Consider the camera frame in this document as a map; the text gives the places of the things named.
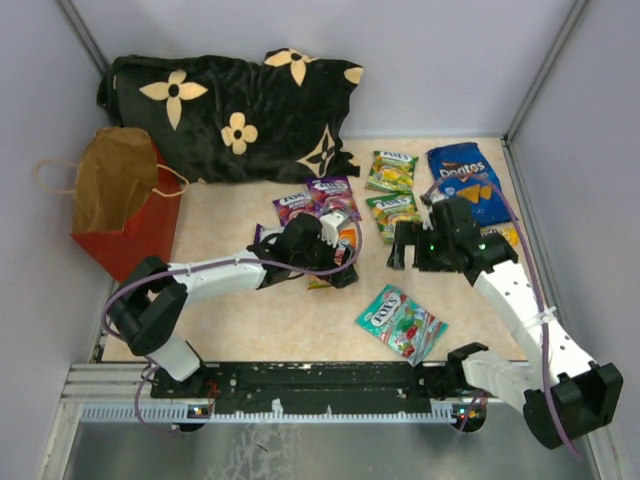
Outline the teal Fox's mint packet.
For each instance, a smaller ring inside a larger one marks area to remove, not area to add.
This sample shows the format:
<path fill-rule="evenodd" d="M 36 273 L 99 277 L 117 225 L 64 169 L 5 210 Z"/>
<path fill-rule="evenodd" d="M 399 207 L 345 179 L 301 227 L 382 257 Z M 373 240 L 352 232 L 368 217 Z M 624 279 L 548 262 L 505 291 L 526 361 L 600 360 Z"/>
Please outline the teal Fox's mint packet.
<path fill-rule="evenodd" d="M 357 317 L 356 324 L 412 367 L 426 358 L 448 329 L 446 322 L 391 284 Z"/>

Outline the green Fox's candy packet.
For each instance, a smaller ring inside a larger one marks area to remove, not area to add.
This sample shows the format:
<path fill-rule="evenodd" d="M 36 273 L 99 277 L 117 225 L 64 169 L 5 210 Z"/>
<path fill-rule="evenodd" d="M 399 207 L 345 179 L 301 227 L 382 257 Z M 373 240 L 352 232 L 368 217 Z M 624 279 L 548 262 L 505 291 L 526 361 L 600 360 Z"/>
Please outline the green Fox's candy packet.
<path fill-rule="evenodd" d="M 416 155 L 374 150 L 365 188 L 389 193 L 410 192 L 417 161 Z"/>

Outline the orange Fox's fruits packet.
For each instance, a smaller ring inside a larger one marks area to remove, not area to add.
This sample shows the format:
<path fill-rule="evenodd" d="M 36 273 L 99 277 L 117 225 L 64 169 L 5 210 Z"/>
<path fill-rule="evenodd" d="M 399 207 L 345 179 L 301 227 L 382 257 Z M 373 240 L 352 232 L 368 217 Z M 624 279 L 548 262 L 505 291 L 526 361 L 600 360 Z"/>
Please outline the orange Fox's fruits packet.
<path fill-rule="evenodd" d="M 357 247 L 357 232 L 354 227 L 349 227 L 340 233 L 338 244 L 334 253 L 334 263 L 341 266 L 346 258 L 349 249 L 354 250 Z M 308 282 L 308 290 L 316 290 L 330 287 L 330 283 L 318 277 L 311 277 Z"/>

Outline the blue Doritos chip bag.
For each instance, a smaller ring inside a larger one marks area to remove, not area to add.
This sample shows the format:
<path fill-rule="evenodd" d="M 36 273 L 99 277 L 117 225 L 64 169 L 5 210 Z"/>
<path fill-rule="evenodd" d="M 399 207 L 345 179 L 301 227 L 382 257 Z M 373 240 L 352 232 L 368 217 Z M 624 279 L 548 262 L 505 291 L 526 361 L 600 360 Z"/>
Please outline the blue Doritos chip bag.
<path fill-rule="evenodd" d="M 443 179 L 439 191 L 468 200 L 481 227 L 508 223 L 511 217 L 497 190 L 502 191 L 495 170 L 475 142 L 446 145 L 426 153 L 435 180 Z"/>

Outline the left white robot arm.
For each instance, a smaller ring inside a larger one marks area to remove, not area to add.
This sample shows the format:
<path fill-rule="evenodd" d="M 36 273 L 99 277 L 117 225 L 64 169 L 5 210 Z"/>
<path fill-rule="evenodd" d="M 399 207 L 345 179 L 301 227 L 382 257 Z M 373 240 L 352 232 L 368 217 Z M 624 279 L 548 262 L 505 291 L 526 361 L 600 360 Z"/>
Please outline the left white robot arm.
<path fill-rule="evenodd" d="M 175 331 L 182 311 L 228 293 L 266 289 L 296 274 L 344 288 L 358 279 L 354 264 L 359 252 L 346 250 L 340 262 L 335 253 L 342 231 L 357 224 L 340 210 L 319 218 L 300 214 L 259 243 L 220 259 L 176 264 L 147 257 L 107 300 L 104 329 L 133 355 L 165 371 L 184 395 L 197 396 L 207 387 L 208 373 Z"/>

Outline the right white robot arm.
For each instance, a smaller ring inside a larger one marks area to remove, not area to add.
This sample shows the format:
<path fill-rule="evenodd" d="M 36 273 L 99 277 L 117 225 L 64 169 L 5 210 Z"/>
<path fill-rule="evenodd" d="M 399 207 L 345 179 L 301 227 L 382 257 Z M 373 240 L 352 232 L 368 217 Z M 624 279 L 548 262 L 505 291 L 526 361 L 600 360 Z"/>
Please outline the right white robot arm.
<path fill-rule="evenodd" d="M 612 363 L 599 364 L 559 323 L 527 277 L 516 251 L 499 233 L 484 234 L 464 198 L 428 204 L 424 222 L 399 221 L 387 264 L 405 267 L 413 246 L 413 268 L 456 272 L 498 313 L 528 361 L 519 366 L 473 342 L 447 356 L 447 384 L 456 394 L 483 390 L 519 411 L 535 439 L 547 449 L 609 425 L 623 376 Z"/>

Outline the purple candy packet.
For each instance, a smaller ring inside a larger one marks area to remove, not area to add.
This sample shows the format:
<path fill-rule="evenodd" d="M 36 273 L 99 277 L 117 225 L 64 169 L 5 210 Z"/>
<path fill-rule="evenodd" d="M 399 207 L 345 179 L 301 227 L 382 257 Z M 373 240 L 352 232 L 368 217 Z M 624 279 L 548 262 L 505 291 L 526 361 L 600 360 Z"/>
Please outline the purple candy packet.
<path fill-rule="evenodd" d="M 268 228 L 262 224 L 257 224 L 254 230 L 253 244 L 257 245 L 270 235 L 280 234 L 284 228 L 282 226 Z"/>
<path fill-rule="evenodd" d="M 286 226 L 301 213 L 315 215 L 314 203 L 311 195 L 306 191 L 273 200 L 272 204 L 281 226 Z"/>
<path fill-rule="evenodd" d="M 353 190 L 346 176 L 307 179 L 306 186 L 317 217 L 338 210 L 346 212 L 351 220 L 362 220 Z"/>

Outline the yellow M&M's packet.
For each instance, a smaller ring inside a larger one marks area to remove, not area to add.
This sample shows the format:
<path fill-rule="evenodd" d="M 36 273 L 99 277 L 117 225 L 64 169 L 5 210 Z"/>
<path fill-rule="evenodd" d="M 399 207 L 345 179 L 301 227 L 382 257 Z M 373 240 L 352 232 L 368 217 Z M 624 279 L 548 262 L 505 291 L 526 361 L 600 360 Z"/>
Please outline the yellow M&M's packet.
<path fill-rule="evenodd" d="M 483 236 L 500 234 L 512 247 L 517 247 L 520 244 L 520 238 L 517 230 L 510 224 L 482 227 L 481 234 Z"/>

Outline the red brown paper bag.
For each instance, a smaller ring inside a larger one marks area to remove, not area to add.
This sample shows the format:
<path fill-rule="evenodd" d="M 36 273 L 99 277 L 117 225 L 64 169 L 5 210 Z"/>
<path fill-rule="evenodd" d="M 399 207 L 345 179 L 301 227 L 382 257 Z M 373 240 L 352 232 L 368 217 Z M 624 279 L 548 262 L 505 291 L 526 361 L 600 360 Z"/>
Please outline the red brown paper bag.
<path fill-rule="evenodd" d="M 75 170 L 72 188 L 53 188 L 40 178 L 53 164 Z M 168 166 L 146 131 L 103 128 L 79 162 L 43 159 L 33 176 L 41 190 L 72 197 L 71 237 L 115 281 L 124 282 L 150 256 L 170 260 L 190 182 Z"/>

